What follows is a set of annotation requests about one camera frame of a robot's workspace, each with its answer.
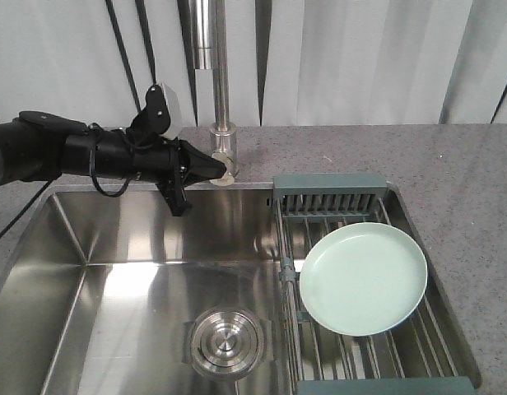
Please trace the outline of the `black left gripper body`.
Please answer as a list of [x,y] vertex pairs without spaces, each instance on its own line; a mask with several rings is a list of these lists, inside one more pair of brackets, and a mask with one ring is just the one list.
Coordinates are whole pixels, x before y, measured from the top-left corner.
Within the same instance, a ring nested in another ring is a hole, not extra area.
[[102,130],[92,144],[93,174],[101,178],[162,182],[186,180],[188,159],[179,141],[156,134],[142,136],[129,128]]

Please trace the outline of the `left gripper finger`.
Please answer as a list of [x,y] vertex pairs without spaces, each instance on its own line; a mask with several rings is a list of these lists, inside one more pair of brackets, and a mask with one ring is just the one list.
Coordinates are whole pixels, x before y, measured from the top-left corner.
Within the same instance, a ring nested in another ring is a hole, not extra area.
[[173,216],[182,216],[192,207],[186,198],[183,180],[179,173],[173,172],[161,178],[156,183],[156,187]]
[[179,141],[179,163],[183,186],[220,179],[226,172],[226,165],[216,160],[186,140]]

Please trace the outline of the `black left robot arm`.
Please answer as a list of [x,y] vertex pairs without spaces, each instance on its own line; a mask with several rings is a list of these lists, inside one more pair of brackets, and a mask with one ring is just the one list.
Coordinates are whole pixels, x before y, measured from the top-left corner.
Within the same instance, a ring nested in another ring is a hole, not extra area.
[[137,116],[126,128],[21,111],[0,123],[0,186],[51,182],[62,174],[87,176],[100,194],[117,198],[132,181],[153,183],[173,216],[190,207],[185,188],[221,178],[226,166],[189,142],[168,140]]

